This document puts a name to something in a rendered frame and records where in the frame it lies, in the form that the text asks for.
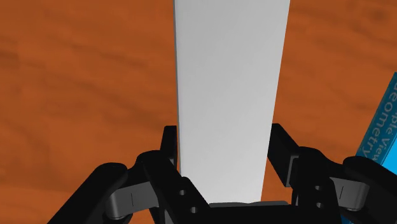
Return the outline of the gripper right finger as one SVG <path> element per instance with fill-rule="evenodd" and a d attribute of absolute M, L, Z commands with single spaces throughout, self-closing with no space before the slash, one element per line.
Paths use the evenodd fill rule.
<path fill-rule="evenodd" d="M 278 123 L 271 126 L 267 157 L 281 183 L 293 190 L 292 208 L 303 224 L 397 224 L 397 175 L 366 157 L 341 164 L 299 146 Z"/>

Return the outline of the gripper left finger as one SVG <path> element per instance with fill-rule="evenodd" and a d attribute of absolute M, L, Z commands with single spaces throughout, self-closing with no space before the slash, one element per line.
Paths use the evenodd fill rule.
<path fill-rule="evenodd" d="M 160 149 L 140 154 L 131 168 L 96 167 L 47 224 L 129 224 L 149 210 L 155 224 L 210 224 L 210 207 L 176 166 L 177 128 L 166 126 Z"/>

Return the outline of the blue book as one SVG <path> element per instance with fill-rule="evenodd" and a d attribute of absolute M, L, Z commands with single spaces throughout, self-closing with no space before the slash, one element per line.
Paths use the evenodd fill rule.
<path fill-rule="evenodd" d="M 356 156 L 366 157 L 397 174 L 397 72 L 394 72 Z"/>

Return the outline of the white rectangular slab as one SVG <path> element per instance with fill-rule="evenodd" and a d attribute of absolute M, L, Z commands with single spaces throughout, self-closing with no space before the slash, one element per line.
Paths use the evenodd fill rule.
<path fill-rule="evenodd" d="M 205 200 L 258 202 L 291 0 L 173 0 L 179 168 Z"/>

